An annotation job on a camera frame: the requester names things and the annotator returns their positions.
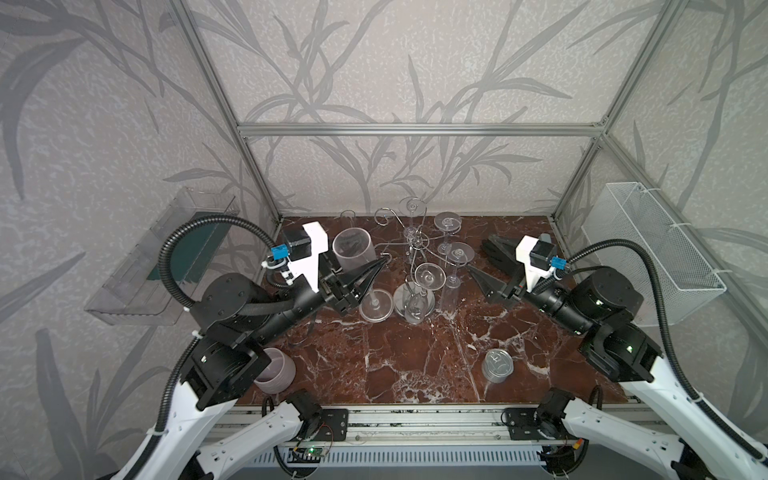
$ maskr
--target gray floor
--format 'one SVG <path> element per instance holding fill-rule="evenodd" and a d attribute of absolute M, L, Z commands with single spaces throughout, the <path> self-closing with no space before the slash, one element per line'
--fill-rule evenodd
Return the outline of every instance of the gray floor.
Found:
<path fill-rule="evenodd" d="M 233 480 L 287 480 L 278 468 L 245 468 Z M 551 475 L 537 467 L 418 467 L 418 468 L 321 468 L 311 480 L 547 480 Z M 655 472 L 600 445 L 590 445 L 587 458 L 571 480 L 661 480 Z"/>

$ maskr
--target white mesh basket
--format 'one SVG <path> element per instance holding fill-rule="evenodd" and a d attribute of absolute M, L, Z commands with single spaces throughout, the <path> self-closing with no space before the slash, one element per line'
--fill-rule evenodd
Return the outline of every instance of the white mesh basket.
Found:
<path fill-rule="evenodd" d="M 642 184 L 605 184 L 581 229 L 589 244 L 623 238 L 638 243 L 650 253 L 659 273 L 670 325 L 680 322 L 726 289 L 720 276 L 680 226 Z M 635 323 L 658 325 L 654 296 L 640 257 L 626 247 L 609 247 L 592 255 L 598 257 L 600 264 L 624 274 L 645 298 Z"/>

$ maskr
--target marble surface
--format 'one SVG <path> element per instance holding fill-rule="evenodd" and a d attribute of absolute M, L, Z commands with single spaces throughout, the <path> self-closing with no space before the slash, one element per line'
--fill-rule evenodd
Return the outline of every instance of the marble surface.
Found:
<path fill-rule="evenodd" d="M 294 217 L 283 228 L 319 220 L 329 238 L 350 226 L 349 219 Z M 433 218 L 425 231 L 437 237 Z M 399 241 L 402 228 L 395 222 L 376 225 L 372 217 L 358 218 L 356 227 L 367 229 L 374 243 Z M 492 233 L 506 237 L 551 233 L 546 217 L 466 217 L 455 241 L 473 246 L 473 264 L 507 280 L 481 251 L 481 242 Z M 440 240 L 433 240 L 431 250 Z M 404 247 L 384 245 L 377 252 L 391 252 L 394 260 L 376 279 L 375 288 L 394 292 L 406 274 Z M 297 389 L 307 389 L 318 402 L 333 403 L 538 403 L 551 386 L 586 399 L 596 383 L 604 387 L 606 402 L 625 402 L 621 387 L 595 372 L 579 354 L 580 339 L 560 330 L 531 306 L 512 310 L 485 302 L 468 272 L 460 271 L 462 290 L 454 318 L 433 313 L 418 326 L 393 313 L 381 323 L 369 323 L 357 312 L 340 317 L 330 308 L 320 311 L 312 335 L 305 338 L 309 320 L 291 329 L 274 345 L 296 363 L 296 379 L 278 399 Z M 492 348 L 509 351 L 515 371 L 499 384 L 488 382 L 481 365 Z M 263 393 L 255 386 L 238 402 L 260 404 Z"/>

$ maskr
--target robotic arm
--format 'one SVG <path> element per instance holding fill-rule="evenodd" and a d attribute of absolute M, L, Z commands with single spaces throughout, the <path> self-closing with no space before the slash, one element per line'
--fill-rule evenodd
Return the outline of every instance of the robotic arm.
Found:
<path fill-rule="evenodd" d="M 208 286 L 202 300 L 187 296 L 170 273 L 170 257 L 184 235 L 209 223 L 242 227 L 270 247 L 272 255 L 264 266 L 285 279 L 283 290 L 271 296 L 246 276 L 225 273 Z M 386 263 L 374 260 L 342 273 L 317 222 L 283 236 L 285 243 L 277 246 L 248 220 L 211 215 L 187 222 L 165 241 L 157 262 L 161 280 L 190 312 L 200 332 L 171 372 L 154 430 L 114 480 L 223 480 L 265 449 L 317 434 L 323 409 L 300 390 L 259 422 L 215 445 L 200 447 L 270 364 L 264 346 L 325 305 L 341 315 L 354 310 Z"/>
<path fill-rule="evenodd" d="M 661 348 L 632 323 L 643 302 L 642 295 L 625 276 L 610 267 L 566 273 L 559 270 L 565 262 L 554 257 L 556 247 L 547 240 L 511 240 L 491 235 L 483 243 L 483 250 L 491 263 L 511 280 L 505 283 L 473 266 L 469 270 L 490 303 L 509 308 L 525 301 L 566 331 L 583 336 L 579 351 L 587 362 L 648 404 L 680 436 L 625 422 L 558 389 L 552 389 L 537 410 L 540 430 L 565 430 L 600 443 L 666 478 L 768 478 L 766 446 L 720 414 L 690 386 L 677 365 L 664 299 L 648 254 L 635 243 L 607 240 L 583 249 L 568 263 L 605 247 L 628 247 L 643 258 L 654 285 L 666 358 Z M 592 274 L 572 290 L 556 283 L 585 271 Z"/>

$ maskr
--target blue connector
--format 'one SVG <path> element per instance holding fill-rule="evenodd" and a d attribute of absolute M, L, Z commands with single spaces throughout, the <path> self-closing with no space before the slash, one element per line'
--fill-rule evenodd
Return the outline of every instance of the blue connector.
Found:
<path fill-rule="evenodd" d="M 565 268 L 566 262 L 565 259 L 560 257 L 552 257 L 552 261 L 549 264 L 558 270 L 563 270 Z"/>
<path fill-rule="evenodd" d="M 288 257 L 288 246 L 284 243 L 277 247 L 272 247 L 272 257 L 275 261 Z"/>

